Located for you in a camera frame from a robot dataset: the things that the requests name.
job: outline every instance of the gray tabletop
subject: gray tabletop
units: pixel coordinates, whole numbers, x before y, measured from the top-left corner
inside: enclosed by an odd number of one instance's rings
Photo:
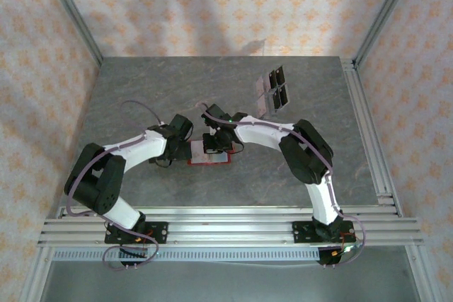
[[[310,121],[334,152],[333,184],[339,204],[376,204],[360,132],[337,57],[153,57],[107,58],[86,114],[78,152],[90,142],[118,143],[140,133],[128,125],[120,103],[139,99],[165,122],[179,113],[194,124],[192,139],[207,132],[195,107],[216,103],[225,112],[257,113],[255,82],[283,65],[290,102],[275,122]],[[140,126],[155,124],[138,106],[125,106]],[[305,187],[282,154],[255,144],[227,165],[159,168],[144,162],[124,177],[121,195],[134,206],[310,206]]]

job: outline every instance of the wallpaper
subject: wallpaper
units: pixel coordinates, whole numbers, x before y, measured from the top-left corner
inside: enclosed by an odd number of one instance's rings
[[[384,0],[75,0],[114,56],[355,57]]]
[[[98,73],[59,0],[0,0],[0,301],[18,301]]]
[[[360,70],[405,214],[453,299],[453,0],[400,0]]]

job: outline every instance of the patterned wall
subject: patterned wall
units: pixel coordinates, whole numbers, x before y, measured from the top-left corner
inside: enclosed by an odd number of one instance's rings
[[[59,0],[0,0],[0,301],[17,301],[98,68]]]
[[[400,0],[361,70],[404,212],[453,297],[453,0]]]
[[[109,57],[355,57],[384,0],[75,2],[102,53]]]

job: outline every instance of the orange floral pattern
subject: orange floral pattern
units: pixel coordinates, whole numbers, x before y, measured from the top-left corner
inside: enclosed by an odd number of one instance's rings
[[[59,0],[0,7],[0,301],[18,301],[98,67]]]
[[[109,57],[264,54],[353,58],[384,0],[75,2],[102,53]]]
[[[400,0],[361,69],[404,211],[453,296],[453,0]]]

